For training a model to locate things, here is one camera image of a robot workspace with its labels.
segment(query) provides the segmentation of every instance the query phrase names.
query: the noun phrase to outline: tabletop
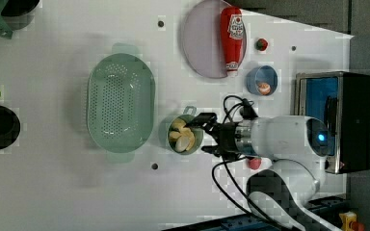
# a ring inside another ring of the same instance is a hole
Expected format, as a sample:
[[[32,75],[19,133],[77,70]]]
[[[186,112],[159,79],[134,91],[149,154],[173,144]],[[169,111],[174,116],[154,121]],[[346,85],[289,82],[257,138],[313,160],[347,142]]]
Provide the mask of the tabletop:
[[[223,118],[229,94],[253,100],[260,116],[292,115],[296,74],[348,70],[351,37],[243,11],[248,44],[239,75],[208,79],[189,67],[180,41],[198,2],[41,1],[32,24],[12,40],[0,38],[0,105],[22,124],[16,143],[0,151],[0,231],[161,230],[241,213],[211,179],[220,160],[200,150],[170,152],[158,139],[160,122],[189,105]],[[266,52],[255,51],[259,38],[270,42]],[[117,42],[139,47],[156,83],[152,134],[125,163],[93,142],[85,116],[90,73]],[[264,64],[277,71],[279,85],[259,97],[247,91],[244,76]],[[230,168],[243,188],[257,172],[242,162]],[[247,207],[223,169],[218,177]],[[345,175],[329,174],[315,198],[345,193],[345,185]]]

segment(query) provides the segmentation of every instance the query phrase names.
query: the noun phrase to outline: blue light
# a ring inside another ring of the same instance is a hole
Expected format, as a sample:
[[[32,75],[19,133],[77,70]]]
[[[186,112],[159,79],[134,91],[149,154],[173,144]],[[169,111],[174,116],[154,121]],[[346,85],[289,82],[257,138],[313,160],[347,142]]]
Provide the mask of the blue light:
[[[318,140],[320,141],[325,141],[326,140],[326,137],[324,135],[318,135]]]

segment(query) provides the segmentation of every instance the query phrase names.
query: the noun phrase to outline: cable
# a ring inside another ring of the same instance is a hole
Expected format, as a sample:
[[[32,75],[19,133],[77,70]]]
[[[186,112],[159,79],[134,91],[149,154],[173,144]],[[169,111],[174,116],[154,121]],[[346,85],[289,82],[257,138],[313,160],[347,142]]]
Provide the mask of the cable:
[[[243,158],[239,158],[239,159],[237,159],[237,160],[235,160],[235,161],[231,161],[231,162],[227,162],[227,161],[223,161],[223,162],[221,162],[221,163],[219,163],[219,164],[217,164],[217,165],[215,165],[213,168],[212,168],[212,179],[213,179],[213,181],[215,182],[215,184],[216,184],[216,186],[218,187],[218,189],[226,196],[226,198],[228,199],[228,200],[230,200],[230,202],[232,202],[236,207],[238,207],[240,210],[242,210],[243,212],[245,212],[246,214],[248,214],[248,215],[250,215],[250,216],[252,216],[252,217],[254,217],[254,218],[256,218],[257,220],[259,220],[259,221],[262,221],[262,222],[266,222],[266,223],[269,223],[269,224],[272,224],[274,227],[276,227],[276,228],[279,228],[279,229],[282,229],[283,227],[281,226],[281,225],[279,225],[279,224],[277,224],[277,223],[275,223],[271,218],[269,218],[266,214],[264,214],[260,209],[257,209],[256,207],[256,205],[254,204],[254,203],[252,203],[252,201],[250,200],[250,199],[248,199],[248,201],[249,201],[249,203],[250,204],[252,204],[252,206],[263,216],[263,217],[265,217],[266,219],[263,219],[263,218],[261,218],[261,217],[259,217],[259,216],[257,216],[257,215],[255,215],[254,213],[252,213],[252,212],[249,212],[248,210],[246,210],[245,208],[243,208],[239,203],[237,203],[222,187],[221,187],[221,185],[219,184],[219,182],[217,181],[217,179],[216,179],[216,177],[215,177],[215,170],[216,170],[216,168],[217,167],[219,167],[219,166],[223,166],[223,165],[225,165],[226,166],[226,164],[229,164],[229,163],[233,163],[233,162],[237,162],[237,161],[240,161],[240,160],[244,160],[244,159],[246,159],[246,157],[243,157]]]
[[[219,166],[222,166],[224,163],[226,162],[221,162],[221,163],[218,163],[217,165],[215,165],[213,168],[212,168],[212,179],[213,179],[213,182],[215,182],[215,185],[219,188],[219,190],[227,197],[228,200],[230,200],[236,207],[238,207],[240,210],[242,210],[243,212],[245,212],[246,214],[249,214],[249,215],[252,215],[251,212],[249,212],[248,210],[246,210],[245,208],[243,208],[240,204],[238,204],[232,197],[230,197],[229,194],[227,194],[227,192],[221,187],[221,185],[219,184],[219,182],[217,181],[216,177],[215,177],[215,170],[217,167]]]
[[[248,200],[248,202],[250,203],[251,206],[253,206],[254,209],[257,210],[257,212],[260,213],[261,216],[263,216],[266,220],[268,220],[269,222],[272,222],[273,219],[270,218],[267,214],[265,214],[259,207],[257,207],[256,204],[254,204],[253,201],[251,201],[251,199],[245,194],[245,192],[243,192],[243,190],[240,188],[240,186],[237,184],[236,182],[236,179],[234,178],[234,176],[232,175],[232,173],[230,172],[229,170],[229,167],[227,166],[227,163],[224,162],[224,166],[226,168],[226,171],[227,171],[227,174],[229,175],[230,179],[232,180],[233,184],[236,186],[236,188],[239,190],[239,193],[245,197],[245,199]]]
[[[229,119],[230,119],[230,122],[233,122],[233,119],[231,119],[231,118],[230,118],[230,114],[229,114],[229,111],[227,110],[227,106],[226,106],[227,99],[229,99],[229,98],[239,99],[241,102],[243,101],[243,99],[242,99],[241,97],[237,96],[237,95],[228,95],[228,96],[227,96],[227,97],[225,97],[225,99],[224,99],[224,111],[225,111],[225,114],[226,114],[226,116],[225,116],[225,120],[226,120],[227,118],[229,118]]]
[[[226,116],[225,116],[224,121],[222,123],[225,123],[227,119],[229,119],[230,122],[233,122],[233,116],[230,116],[230,114],[232,113],[232,111],[234,109],[236,109],[237,107],[242,107],[242,106],[243,106],[242,103],[238,103],[238,104],[234,105],[228,112],[226,112]]]
[[[235,115],[236,115],[237,111],[238,111],[241,107],[243,107],[243,105],[239,105],[239,107],[237,107],[237,108],[236,108],[235,112],[234,112],[234,113],[233,113],[233,115],[232,115],[232,119],[235,117]]]

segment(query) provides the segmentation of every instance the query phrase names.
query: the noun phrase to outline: small hole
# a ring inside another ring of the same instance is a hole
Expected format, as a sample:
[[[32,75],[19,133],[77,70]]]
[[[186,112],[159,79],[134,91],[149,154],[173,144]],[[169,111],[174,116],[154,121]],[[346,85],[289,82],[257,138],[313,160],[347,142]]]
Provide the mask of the small hole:
[[[158,164],[156,164],[156,163],[152,164],[151,168],[154,169],[154,170],[158,169]]]
[[[165,23],[163,21],[158,21],[158,26],[159,27],[164,27]]]

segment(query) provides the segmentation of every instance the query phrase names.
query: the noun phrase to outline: red ketchup bottle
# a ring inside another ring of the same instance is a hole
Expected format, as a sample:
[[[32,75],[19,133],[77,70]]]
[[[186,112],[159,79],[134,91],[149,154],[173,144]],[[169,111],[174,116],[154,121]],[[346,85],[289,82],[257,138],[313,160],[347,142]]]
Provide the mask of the red ketchup bottle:
[[[245,28],[240,9],[236,7],[224,9],[221,14],[221,39],[225,54],[227,76],[237,76],[244,33]]]

